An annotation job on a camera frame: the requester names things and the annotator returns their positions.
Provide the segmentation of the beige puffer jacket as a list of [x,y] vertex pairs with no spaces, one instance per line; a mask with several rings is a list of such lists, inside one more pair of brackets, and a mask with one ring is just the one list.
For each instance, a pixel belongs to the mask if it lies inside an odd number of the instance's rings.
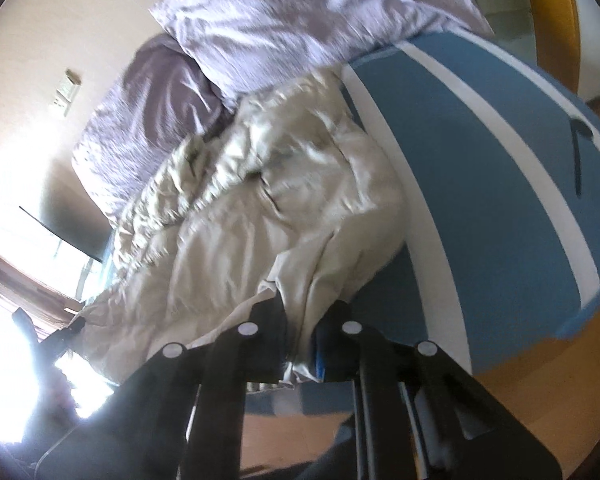
[[405,211],[333,70],[250,94],[220,136],[186,138],[125,206],[116,277],[83,310],[73,348],[124,382],[165,344],[210,344],[276,297],[283,382],[312,380],[315,326],[399,251]]

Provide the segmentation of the blue striped bed sheet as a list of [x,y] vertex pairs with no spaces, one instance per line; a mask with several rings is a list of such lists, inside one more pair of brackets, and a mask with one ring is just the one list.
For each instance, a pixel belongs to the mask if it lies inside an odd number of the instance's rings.
[[600,307],[600,118],[561,84],[468,32],[333,70],[354,122],[403,186],[403,243],[352,299],[404,344],[481,373]]

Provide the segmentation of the left lavender pillow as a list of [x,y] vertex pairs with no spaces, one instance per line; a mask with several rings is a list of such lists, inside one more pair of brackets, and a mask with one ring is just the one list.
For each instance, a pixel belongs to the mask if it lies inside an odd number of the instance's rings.
[[207,140],[229,123],[215,85],[174,38],[159,34],[95,107],[72,150],[72,168],[113,226],[186,136]]

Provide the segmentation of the lavender pillow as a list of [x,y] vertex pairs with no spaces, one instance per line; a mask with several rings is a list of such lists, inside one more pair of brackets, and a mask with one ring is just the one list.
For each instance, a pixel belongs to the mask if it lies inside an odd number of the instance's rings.
[[228,107],[420,34],[493,32],[476,0],[158,0],[150,13]]
[[215,85],[174,38],[159,34],[95,107],[72,150],[72,168],[113,226],[186,136],[207,140],[229,123]]

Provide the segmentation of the right lavender pillow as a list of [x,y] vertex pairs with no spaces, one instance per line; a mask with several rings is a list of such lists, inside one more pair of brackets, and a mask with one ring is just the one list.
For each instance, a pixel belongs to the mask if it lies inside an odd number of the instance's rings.
[[150,13],[228,107],[420,34],[493,32],[476,0],[158,0]]

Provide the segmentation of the wooden framed glass door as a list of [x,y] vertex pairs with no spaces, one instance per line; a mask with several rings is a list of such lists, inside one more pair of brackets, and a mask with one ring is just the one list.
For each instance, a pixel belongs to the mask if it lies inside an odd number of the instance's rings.
[[576,0],[476,0],[501,47],[576,92],[580,25]]

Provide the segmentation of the white wall socket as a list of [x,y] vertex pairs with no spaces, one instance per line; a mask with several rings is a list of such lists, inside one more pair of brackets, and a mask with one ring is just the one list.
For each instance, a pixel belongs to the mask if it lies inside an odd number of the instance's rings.
[[59,114],[66,116],[81,87],[80,77],[72,70],[65,70],[55,90],[53,106]]

